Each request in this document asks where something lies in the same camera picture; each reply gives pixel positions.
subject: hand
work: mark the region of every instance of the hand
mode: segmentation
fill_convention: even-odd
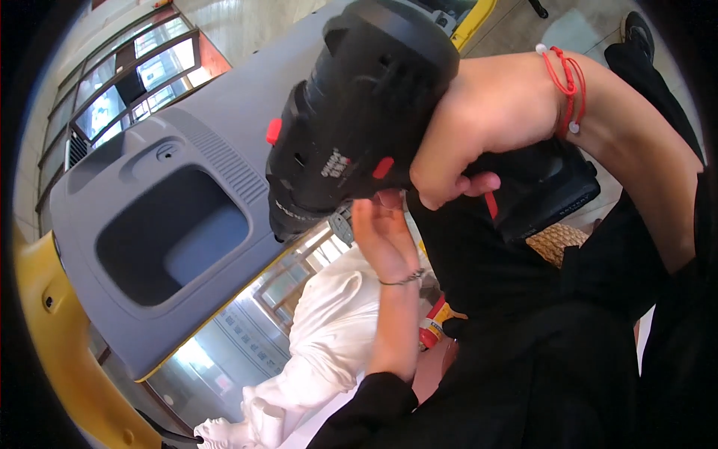
[[[414,240],[404,212],[374,200],[355,200],[352,206],[354,239],[382,282],[401,282],[419,266]]]
[[[561,76],[560,65],[554,68]],[[548,139],[563,102],[535,52],[462,60],[411,165],[421,202],[436,210],[461,194],[496,190],[500,180],[494,173],[472,179],[461,173],[484,152],[507,152]]]

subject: drill label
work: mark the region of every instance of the drill label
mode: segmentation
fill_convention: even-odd
[[[344,173],[344,170],[350,162],[348,157],[342,156],[341,153],[334,148],[334,152],[329,157],[327,164],[322,168],[322,176],[339,177]]]

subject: black cordless drill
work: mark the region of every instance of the black cordless drill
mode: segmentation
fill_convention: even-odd
[[[411,162],[458,72],[450,38],[396,1],[352,3],[323,35],[309,79],[292,89],[268,132],[269,220],[278,241],[295,239],[353,199],[411,189]],[[483,171],[502,180],[494,225],[505,241],[556,223],[600,192],[594,167],[558,139],[484,154],[465,174]]]

